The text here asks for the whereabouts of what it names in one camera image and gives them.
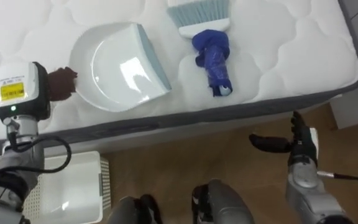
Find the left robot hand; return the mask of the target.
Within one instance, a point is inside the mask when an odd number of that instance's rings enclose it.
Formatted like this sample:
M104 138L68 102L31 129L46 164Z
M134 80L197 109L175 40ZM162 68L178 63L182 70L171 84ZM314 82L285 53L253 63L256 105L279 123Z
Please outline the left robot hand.
M50 117L48 73L38 62L14 62L0 66L0 120L31 116Z

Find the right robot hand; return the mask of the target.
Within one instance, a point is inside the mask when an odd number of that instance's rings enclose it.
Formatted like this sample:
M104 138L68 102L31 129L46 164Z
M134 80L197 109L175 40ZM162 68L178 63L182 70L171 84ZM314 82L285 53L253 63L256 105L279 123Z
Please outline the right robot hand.
M302 115L294 111L291 117L291 140L277 136L259 136L250 134L250 143L260 151L270 153L290 153L288 166L297 162L309 163L309 160L318 165L317 148L312 140L310 127L306 125Z

